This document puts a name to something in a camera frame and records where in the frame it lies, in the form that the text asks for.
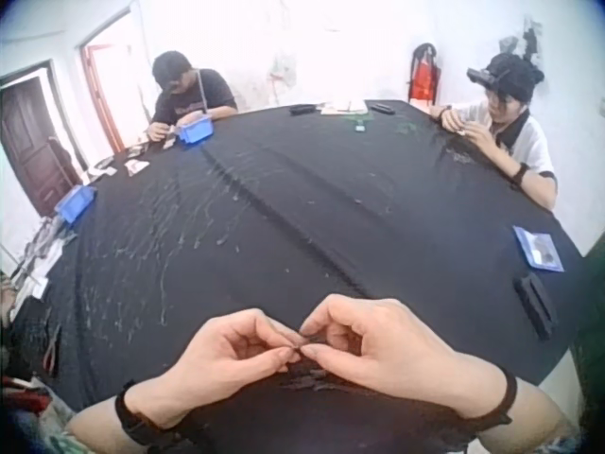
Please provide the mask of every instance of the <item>blue plastic box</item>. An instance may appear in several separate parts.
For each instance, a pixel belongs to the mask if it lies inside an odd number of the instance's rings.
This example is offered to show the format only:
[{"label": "blue plastic box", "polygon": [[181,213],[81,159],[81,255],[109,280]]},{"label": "blue plastic box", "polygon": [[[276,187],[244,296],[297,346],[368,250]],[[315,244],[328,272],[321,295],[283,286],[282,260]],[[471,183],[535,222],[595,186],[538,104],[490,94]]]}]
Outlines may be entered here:
[{"label": "blue plastic box", "polygon": [[210,137],[214,131],[212,119],[206,115],[195,123],[182,126],[179,137],[185,144],[195,144],[206,137]]},{"label": "blue plastic box", "polygon": [[69,224],[73,224],[92,203],[95,195],[96,189],[93,187],[76,185],[57,203],[55,212],[59,213]]}]

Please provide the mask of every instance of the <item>wrist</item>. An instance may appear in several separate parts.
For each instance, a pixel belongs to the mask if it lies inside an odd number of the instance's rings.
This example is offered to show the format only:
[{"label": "wrist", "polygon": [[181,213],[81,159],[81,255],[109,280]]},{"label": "wrist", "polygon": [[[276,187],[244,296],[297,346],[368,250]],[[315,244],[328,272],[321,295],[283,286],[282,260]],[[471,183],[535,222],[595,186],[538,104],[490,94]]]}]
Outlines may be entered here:
[{"label": "wrist", "polygon": [[166,375],[132,386],[124,396],[124,403],[131,413],[142,415],[163,430],[175,427],[191,410]]},{"label": "wrist", "polygon": [[490,413],[500,405],[507,391],[506,377],[498,367],[470,355],[460,354],[452,378],[444,405],[465,419]]}]

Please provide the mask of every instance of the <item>round table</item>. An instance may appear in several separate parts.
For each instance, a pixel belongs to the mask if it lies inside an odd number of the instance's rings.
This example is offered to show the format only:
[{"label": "round table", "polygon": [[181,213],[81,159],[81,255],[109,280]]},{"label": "round table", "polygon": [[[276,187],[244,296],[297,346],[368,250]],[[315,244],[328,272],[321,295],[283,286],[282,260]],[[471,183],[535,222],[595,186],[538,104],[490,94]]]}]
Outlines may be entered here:
[{"label": "round table", "polygon": [[[296,328],[332,292],[400,299],[454,348],[543,380],[583,312],[576,247],[463,137],[388,104],[364,132],[269,109],[151,150],[132,177],[117,164],[50,274],[59,395],[78,409],[159,374],[216,315],[260,307]],[[551,234],[565,266],[535,271],[550,340],[512,286],[530,271],[513,225]]]}]

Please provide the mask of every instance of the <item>black cap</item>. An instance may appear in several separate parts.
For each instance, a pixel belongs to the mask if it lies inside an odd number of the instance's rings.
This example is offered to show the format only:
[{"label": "black cap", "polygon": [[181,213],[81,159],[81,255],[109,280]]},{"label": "black cap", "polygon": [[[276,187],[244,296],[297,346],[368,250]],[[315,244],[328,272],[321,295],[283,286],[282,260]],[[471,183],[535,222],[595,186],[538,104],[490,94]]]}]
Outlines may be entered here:
[{"label": "black cap", "polygon": [[545,78],[533,63],[508,53],[496,55],[486,69],[495,80],[494,91],[524,103],[530,102],[533,89]]},{"label": "black cap", "polygon": [[165,90],[170,82],[179,80],[191,68],[191,63],[181,52],[169,50],[155,59],[151,72],[158,85]]}]

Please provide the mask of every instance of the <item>red fire extinguisher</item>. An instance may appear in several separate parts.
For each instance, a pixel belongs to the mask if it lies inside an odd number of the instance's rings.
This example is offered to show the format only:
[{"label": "red fire extinguisher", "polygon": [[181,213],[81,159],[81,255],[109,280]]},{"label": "red fire extinguisher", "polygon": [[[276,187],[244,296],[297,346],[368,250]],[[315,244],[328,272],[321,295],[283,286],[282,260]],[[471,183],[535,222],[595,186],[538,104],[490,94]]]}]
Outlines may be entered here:
[{"label": "red fire extinguisher", "polygon": [[440,68],[435,64],[435,57],[437,57],[437,50],[433,44],[421,44],[414,50],[409,70],[408,102],[417,99],[429,105],[435,104],[441,73]]}]

